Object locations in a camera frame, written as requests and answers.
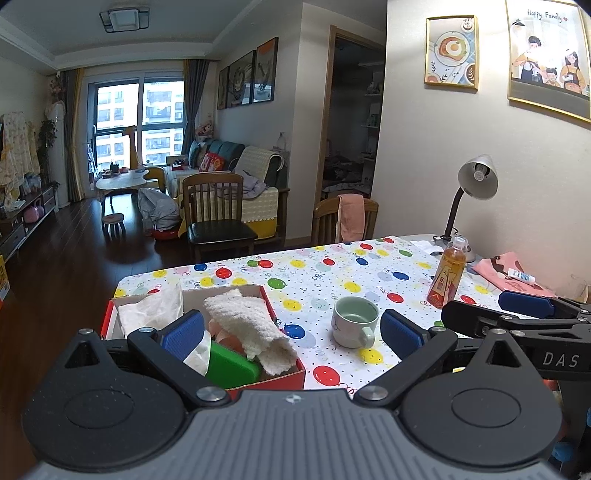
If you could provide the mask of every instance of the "pink towel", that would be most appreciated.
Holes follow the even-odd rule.
[[[514,268],[516,270],[524,271],[514,252],[498,255],[493,258],[483,258],[474,267],[481,276],[491,282],[499,290],[511,290],[520,293],[528,293],[530,295],[537,295],[538,297],[555,297],[556,294],[552,290],[540,287],[538,284],[532,286],[522,281],[507,277],[507,270]]]
[[[365,203],[356,193],[339,195],[339,216],[336,222],[336,242],[358,242],[365,231]]]

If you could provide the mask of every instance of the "framed picture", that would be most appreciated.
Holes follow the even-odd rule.
[[[478,90],[478,19],[427,18],[425,83]]]
[[[579,7],[506,0],[509,100],[591,121],[589,48]]]
[[[278,46],[279,38],[275,37],[256,49],[254,102],[272,102],[275,98]]]
[[[228,101],[228,71],[230,67],[224,68],[220,72],[220,78],[217,83],[217,109],[224,110],[226,101]]]
[[[255,51],[252,50],[228,68],[227,108],[252,103],[252,74]]]

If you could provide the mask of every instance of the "black chair seat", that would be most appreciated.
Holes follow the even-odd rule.
[[[193,245],[256,240],[257,234],[240,220],[209,220],[189,225],[189,242]]]

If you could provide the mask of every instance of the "lamp neck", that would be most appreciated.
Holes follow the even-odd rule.
[[[464,190],[462,190],[462,188],[460,187],[457,190],[456,196],[453,199],[452,209],[449,212],[449,218],[447,219],[447,227],[445,228],[445,233],[441,236],[441,240],[443,240],[443,242],[446,244],[452,240],[453,222],[456,221],[457,207],[458,205],[460,205],[462,195],[464,195]]]

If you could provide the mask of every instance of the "bottle cap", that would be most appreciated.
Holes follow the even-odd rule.
[[[468,240],[465,236],[455,235],[452,239],[452,245],[463,252],[468,250]]]

